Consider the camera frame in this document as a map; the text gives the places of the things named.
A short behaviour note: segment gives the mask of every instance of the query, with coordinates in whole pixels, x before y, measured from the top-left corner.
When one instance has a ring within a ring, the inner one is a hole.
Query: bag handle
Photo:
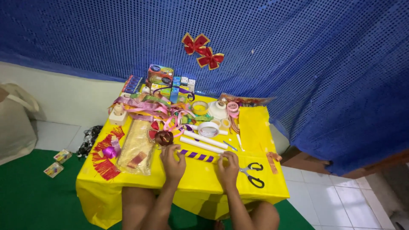
[[[29,94],[27,91],[25,91],[23,88],[19,87],[16,84],[8,83],[7,85],[14,86],[14,88],[16,89],[17,92],[18,91],[23,92],[24,95],[26,95],[28,97],[28,99],[31,101],[32,105],[30,105],[29,103],[27,103],[23,99],[21,99],[19,97],[16,97],[14,95],[11,95],[11,94],[9,94],[7,96],[8,99],[13,100],[13,101],[21,104],[22,106],[24,106],[26,109],[28,109],[32,113],[38,112],[40,110],[40,107],[38,106],[38,103],[37,103],[36,99],[31,94]]]

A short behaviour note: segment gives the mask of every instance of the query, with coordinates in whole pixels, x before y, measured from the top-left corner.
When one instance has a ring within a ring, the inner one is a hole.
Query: person's left hand
[[[186,169],[186,160],[184,154],[177,152],[179,162],[176,161],[173,153],[176,149],[180,149],[180,144],[172,144],[162,149],[162,153],[159,155],[162,160],[163,168],[165,170],[166,181],[179,184],[180,179]]]

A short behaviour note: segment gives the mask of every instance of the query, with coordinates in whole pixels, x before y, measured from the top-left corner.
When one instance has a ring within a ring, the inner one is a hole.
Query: leg
[[[250,217],[257,230],[277,230],[280,216],[274,205],[260,201],[256,208],[250,212]]]
[[[139,230],[155,200],[151,189],[122,187],[122,230]]]

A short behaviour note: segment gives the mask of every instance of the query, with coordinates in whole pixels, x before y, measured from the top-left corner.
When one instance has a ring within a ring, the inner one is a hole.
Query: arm
[[[175,160],[173,153],[176,149],[180,149],[180,145],[169,145],[162,149],[160,159],[165,170],[166,182],[152,210],[146,216],[141,230],[166,229],[167,227],[173,196],[186,169],[186,161],[183,154],[178,152],[180,160],[179,162]]]
[[[229,160],[227,167],[223,166],[223,157]],[[236,187],[237,175],[239,172],[238,157],[236,154],[226,151],[221,154],[218,160],[220,183],[227,194],[231,222],[234,230],[255,230],[255,226],[240,199]]]

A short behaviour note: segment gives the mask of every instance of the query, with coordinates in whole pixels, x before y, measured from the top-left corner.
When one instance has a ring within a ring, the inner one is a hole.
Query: yellow paper
[[[213,98],[202,96],[196,96],[196,100],[215,101]],[[270,151],[275,151],[274,144],[271,142],[270,129],[266,125],[268,123],[267,109],[262,107],[241,107],[239,120],[243,147],[246,147],[245,152],[240,150],[235,132],[233,134],[229,133],[228,136],[218,135],[213,139],[219,142],[226,141],[239,149],[238,152],[230,148],[227,150],[233,151],[239,156],[240,167],[246,167],[253,162],[264,166],[262,171],[248,171],[250,175],[264,181],[265,186],[262,189],[253,186],[244,173],[239,173],[237,188],[243,202],[249,203],[254,200],[266,200],[274,204],[289,198],[280,164],[276,163],[279,173],[276,175],[272,174],[269,162],[265,156],[266,147]],[[129,130],[130,122],[131,119],[128,118],[126,124],[122,127],[125,134]],[[103,140],[115,127],[117,126],[110,125],[107,121],[96,143]],[[120,139],[119,143],[121,146],[123,146],[125,139],[126,136]],[[182,149],[217,157],[216,153],[180,143],[179,137],[175,138],[175,143],[181,144]],[[166,178],[159,154],[160,150],[156,150],[152,155],[150,176],[120,173],[110,181],[103,179],[94,169],[90,155],[76,180],[77,196],[80,199],[87,220],[104,229],[119,222],[122,219],[122,186],[161,188]],[[173,203],[204,218],[218,219],[226,217],[228,214],[227,197],[223,195],[223,190],[216,177],[217,165],[190,158],[186,158],[186,163],[186,171],[180,181]]]

